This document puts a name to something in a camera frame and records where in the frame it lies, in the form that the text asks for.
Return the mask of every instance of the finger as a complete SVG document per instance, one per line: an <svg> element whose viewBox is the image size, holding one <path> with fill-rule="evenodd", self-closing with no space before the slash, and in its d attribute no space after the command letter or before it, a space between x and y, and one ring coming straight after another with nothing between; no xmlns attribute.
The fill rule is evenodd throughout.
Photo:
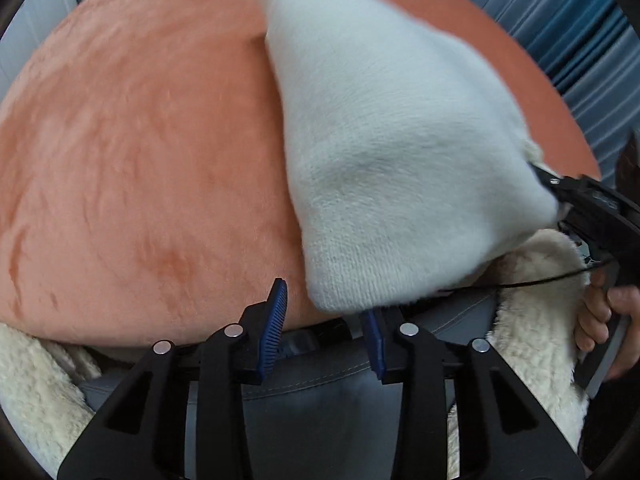
<svg viewBox="0 0 640 480"><path fill-rule="evenodd" d="M611 308L601 288L588 287L584 295L584 303L599 322L606 323L611 318Z"/></svg>
<svg viewBox="0 0 640 480"><path fill-rule="evenodd" d="M596 343L602 344L609 338L609 329L607 328L607 325L595 319L588 309L583 308L578 312L578 322L586 335Z"/></svg>
<svg viewBox="0 0 640 480"><path fill-rule="evenodd" d="M596 269L591 273L591 285L602 288L607 283L607 272L604 269Z"/></svg>
<svg viewBox="0 0 640 480"><path fill-rule="evenodd" d="M632 325L626 332L616 360L613 361L607 379L615 379L630 370L640 359L640 325Z"/></svg>
<svg viewBox="0 0 640 480"><path fill-rule="evenodd" d="M575 343L580 350L584 352L591 352L596 348L596 342L591 339L583 328L578 324L574 331Z"/></svg>
<svg viewBox="0 0 640 480"><path fill-rule="evenodd" d="M629 314L634 320L640 318L640 290L636 286L617 286L607 293L613 310Z"/></svg>

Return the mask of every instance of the white door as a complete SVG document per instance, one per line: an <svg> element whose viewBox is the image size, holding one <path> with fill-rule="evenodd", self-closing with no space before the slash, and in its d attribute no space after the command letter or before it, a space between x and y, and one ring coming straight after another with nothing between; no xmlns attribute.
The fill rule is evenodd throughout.
<svg viewBox="0 0 640 480"><path fill-rule="evenodd" d="M25 0L0 39L0 100L39 44L76 6L76 0Z"/></svg>

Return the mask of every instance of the silver screw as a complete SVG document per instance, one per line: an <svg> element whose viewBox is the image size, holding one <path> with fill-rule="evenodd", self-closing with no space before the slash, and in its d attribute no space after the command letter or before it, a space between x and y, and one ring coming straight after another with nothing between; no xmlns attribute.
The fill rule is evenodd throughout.
<svg viewBox="0 0 640 480"><path fill-rule="evenodd" d="M476 352L484 353L488 352L491 345L486 341L486 339L474 339L471 343L471 346Z"/></svg>
<svg viewBox="0 0 640 480"><path fill-rule="evenodd" d="M170 341L158 341L154 345L154 352L158 355L164 355L169 350L171 350L171 342Z"/></svg>
<svg viewBox="0 0 640 480"><path fill-rule="evenodd" d="M244 328L242 328L242 325L238 325L237 323L225 327L225 335L227 337L238 337L242 335L242 332L244 332Z"/></svg>
<svg viewBox="0 0 640 480"><path fill-rule="evenodd" d="M419 331L418 326L413 323L402 323L402 325L400 325L400 333L403 335L412 336L416 335Z"/></svg>

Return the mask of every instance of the fingernail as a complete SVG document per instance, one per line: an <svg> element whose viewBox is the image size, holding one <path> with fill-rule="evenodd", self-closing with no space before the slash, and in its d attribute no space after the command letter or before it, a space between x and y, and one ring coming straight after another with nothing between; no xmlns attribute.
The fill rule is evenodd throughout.
<svg viewBox="0 0 640 480"><path fill-rule="evenodd" d="M623 301L626 297L626 293L621 288L612 288L608 293L607 297L611 303L617 303L619 301Z"/></svg>

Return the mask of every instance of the orange cushion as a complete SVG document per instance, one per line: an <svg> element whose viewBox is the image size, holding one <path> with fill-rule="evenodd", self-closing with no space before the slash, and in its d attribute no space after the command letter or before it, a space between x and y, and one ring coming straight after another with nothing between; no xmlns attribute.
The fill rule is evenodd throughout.
<svg viewBox="0 0 640 480"><path fill-rule="evenodd" d="M473 44L546 162L598 176L561 98L467 0L391 0ZM95 345L194 342L289 282L318 322L256 0L87 0L0 107L0 320Z"/></svg>

